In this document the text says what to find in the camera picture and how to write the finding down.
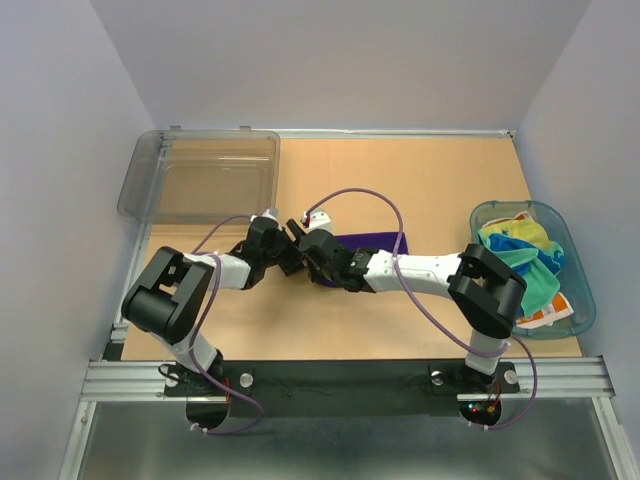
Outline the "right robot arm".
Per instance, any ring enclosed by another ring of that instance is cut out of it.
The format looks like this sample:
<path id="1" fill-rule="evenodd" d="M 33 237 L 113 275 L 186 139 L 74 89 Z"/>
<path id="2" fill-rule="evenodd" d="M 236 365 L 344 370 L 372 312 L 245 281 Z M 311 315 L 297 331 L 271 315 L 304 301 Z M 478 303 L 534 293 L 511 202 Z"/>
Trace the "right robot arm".
<path id="1" fill-rule="evenodd" d="M 376 248 L 349 249 L 332 233 L 302 235 L 298 249 L 315 282 L 327 281 L 348 292 L 402 291 L 418 305 L 417 294 L 452 300 L 472 328 L 460 366 L 463 384 L 482 390 L 496 378 L 521 302 L 525 280 L 480 244 L 461 253 L 420 256 Z"/>

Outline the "yellow towel teal trim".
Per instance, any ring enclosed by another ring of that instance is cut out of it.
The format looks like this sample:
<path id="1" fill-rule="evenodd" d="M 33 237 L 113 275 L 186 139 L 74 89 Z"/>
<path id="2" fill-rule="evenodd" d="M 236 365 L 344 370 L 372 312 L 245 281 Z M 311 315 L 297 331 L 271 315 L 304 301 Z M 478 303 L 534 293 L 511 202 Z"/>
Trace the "yellow towel teal trim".
<path id="1" fill-rule="evenodd" d="M 522 316 L 530 317 L 552 302 L 560 291 L 557 276 L 566 255 L 539 223 L 530 218 L 493 222 L 480 228 L 477 238 L 526 282 Z"/>

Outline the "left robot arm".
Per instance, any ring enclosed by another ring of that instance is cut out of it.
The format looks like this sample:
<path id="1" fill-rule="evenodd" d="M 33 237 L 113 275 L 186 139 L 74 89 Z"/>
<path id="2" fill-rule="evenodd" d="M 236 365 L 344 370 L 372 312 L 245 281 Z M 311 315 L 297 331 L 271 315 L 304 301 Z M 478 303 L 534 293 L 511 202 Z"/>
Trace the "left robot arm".
<path id="1" fill-rule="evenodd" d="M 253 216 L 245 239 L 226 254 L 159 248 L 125 295 L 121 315 L 189 370 L 191 386 L 210 394 L 222 384 L 223 356 L 199 332 L 201 305 L 221 289 L 253 288 L 273 266 L 286 275 L 301 270 L 297 243 L 273 215 Z"/>

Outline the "purple towel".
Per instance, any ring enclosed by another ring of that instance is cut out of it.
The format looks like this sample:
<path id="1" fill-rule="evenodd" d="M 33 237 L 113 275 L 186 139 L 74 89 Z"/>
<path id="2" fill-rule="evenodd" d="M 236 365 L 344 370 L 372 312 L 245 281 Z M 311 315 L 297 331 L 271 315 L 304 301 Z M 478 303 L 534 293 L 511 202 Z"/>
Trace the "purple towel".
<path id="1" fill-rule="evenodd" d="M 395 246 L 397 239 L 397 232 L 369 232 L 369 233 L 357 233 L 357 234 L 344 234 L 337 235 L 336 238 L 349 250 L 356 250 L 358 248 L 378 248 L 391 252 Z M 409 247 L 406 234 L 403 233 L 398 253 L 400 255 L 409 254 Z M 320 285 L 337 288 L 330 279 L 321 279 Z"/>

